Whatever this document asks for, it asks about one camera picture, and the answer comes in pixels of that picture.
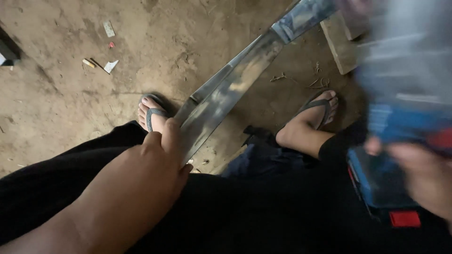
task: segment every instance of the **foot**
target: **foot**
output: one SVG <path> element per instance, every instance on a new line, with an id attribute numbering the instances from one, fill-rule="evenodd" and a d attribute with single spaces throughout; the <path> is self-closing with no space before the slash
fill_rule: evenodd
<path id="1" fill-rule="evenodd" d="M 328 120 L 325 124 L 330 123 L 334 119 L 334 115 L 336 114 L 338 107 L 338 98 L 336 97 L 336 93 L 332 90 L 325 91 L 313 101 L 327 99 L 330 100 L 330 114 L 328 116 Z M 296 115 L 292 120 L 290 120 L 286 126 L 281 129 L 276 134 L 276 142 L 280 146 L 284 147 L 293 147 L 294 137 L 300 137 L 304 135 L 309 135 L 312 131 L 316 131 L 322 123 L 323 117 L 325 114 L 325 106 L 317 106 L 313 108 L 308 108 L 298 115 Z"/>
<path id="2" fill-rule="evenodd" d="M 143 127 L 143 129 L 145 129 L 146 131 L 148 130 L 146 123 L 146 114 L 147 110 L 150 108 L 158 108 L 160 110 L 164 110 L 158 103 L 156 103 L 153 99 L 149 97 L 144 97 L 141 100 L 140 104 L 138 104 L 138 122 L 141 125 L 141 127 Z M 168 120 L 168 118 L 164 116 L 152 114 L 151 115 L 152 131 L 162 133 L 163 126 L 165 125 L 166 120 Z"/>

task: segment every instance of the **sandy ground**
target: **sandy ground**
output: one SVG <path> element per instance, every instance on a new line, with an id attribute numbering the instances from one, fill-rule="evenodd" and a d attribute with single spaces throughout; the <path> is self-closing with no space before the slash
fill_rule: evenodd
<path id="1" fill-rule="evenodd" d="M 143 93 L 158 91 L 181 105 L 290 3 L 1 0 L 0 27 L 22 49 L 23 60 L 12 70 L 0 68 L 0 177 L 136 119 Z M 108 20 L 112 38 L 103 28 Z M 119 63 L 108 75 L 82 64 L 90 57 Z M 269 82 L 282 72 L 296 82 Z M 306 87 L 319 77 L 329 78 L 342 97 L 342 117 L 328 128 L 350 124 L 363 107 L 361 93 L 339 74 L 323 32 L 314 27 L 255 82 L 193 157 L 195 167 L 209 173 L 222 164 L 240 148 L 247 125 L 277 130 L 315 92 Z"/>

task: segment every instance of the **cigarette butt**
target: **cigarette butt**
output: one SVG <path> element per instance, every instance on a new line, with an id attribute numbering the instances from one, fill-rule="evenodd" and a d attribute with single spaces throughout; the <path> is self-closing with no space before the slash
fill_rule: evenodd
<path id="1" fill-rule="evenodd" d="M 96 67 L 92 62 L 90 62 L 90 61 L 88 61 L 86 59 L 83 59 L 83 63 L 86 64 L 86 65 L 89 65 L 91 68 Z"/>

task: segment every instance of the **black pants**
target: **black pants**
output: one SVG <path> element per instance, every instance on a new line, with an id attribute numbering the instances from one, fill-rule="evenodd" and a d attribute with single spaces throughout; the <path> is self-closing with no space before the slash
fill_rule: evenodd
<path id="1" fill-rule="evenodd" d="M 346 171 L 361 143 L 358 121 L 329 139 L 315 167 L 272 177 L 192 174 L 165 218 L 129 252 L 452 252 L 444 222 L 428 214 L 421 229 L 392 229 L 370 218 Z M 50 160 L 0 179 L 0 245 L 71 204 L 113 158 L 141 144 L 130 122 Z"/>

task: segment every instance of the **flip-flop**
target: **flip-flop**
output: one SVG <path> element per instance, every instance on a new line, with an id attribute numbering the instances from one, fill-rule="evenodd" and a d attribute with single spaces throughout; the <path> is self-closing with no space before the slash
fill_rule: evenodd
<path id="1" fill-rule="evenodd" d="M 334 91 L 336 93 L 336 96 L 332 97 L 331 99 L 320 99 L 320 100 L 316 100 L 316 101 L 313 101 L 313 100 L 315 98 L 319 97 L 322 93 L 324 93 L 326 91 L 334 91 L 334 89 L 325 88 L 325 89 L 322 89 L 322 90 L 318 91 L 317 93 L 313 94 L 312 96 L 310 96 L 309 99 L 306 101 L 306 103 L 297 111 L 297 113 L 289 121 L 287 121 L 284 124 L 284 126 L 282 128 L 284 128 L 288 122 L 290 122 L 294 117 L 296 117 L 301 112 L 303 112 L 309 108 L 313 108 L 313 107 L 317 107 L 317 106 L 325 106 L 325 113 L 323 115 L 322 122 L 316 128 L 316 130 L 318 130 L 320 127 L 324 126 L 326 121 L 328 121 L 328 117 L 330 116 L 330 113 L 331 113 L 330 101 L 337 97 L 337 92 Z"/>
<path id="2" fill-rule="evenodd" d="M 157 114 L 159 116 L 163 116 L 166 118 L 171 118 L 172 116 L 168 113 L 168 110 L 171 108 L 169 105 L 167 105 L 167 103 L 165 103 L 165 100 L 163 99 L 163 97 L 161 97 L 160 95 L 156 94 L 156 93 L 150 93 L 150 94 L 143 94 L 140 98 L 140 101 L 138 103 L 142 103 L 143 98 L 151 98 L 153 99 L 157 104 L 159 104 L 163 110 L 158 109 L 158 108 L 150 108 L 147 110 L 146 112 L 146 125 L 147 125 L 147 130 L 149 132 L 152 131 L 152 124 L 151 124 L 151 115 L 152 114 Z"/>

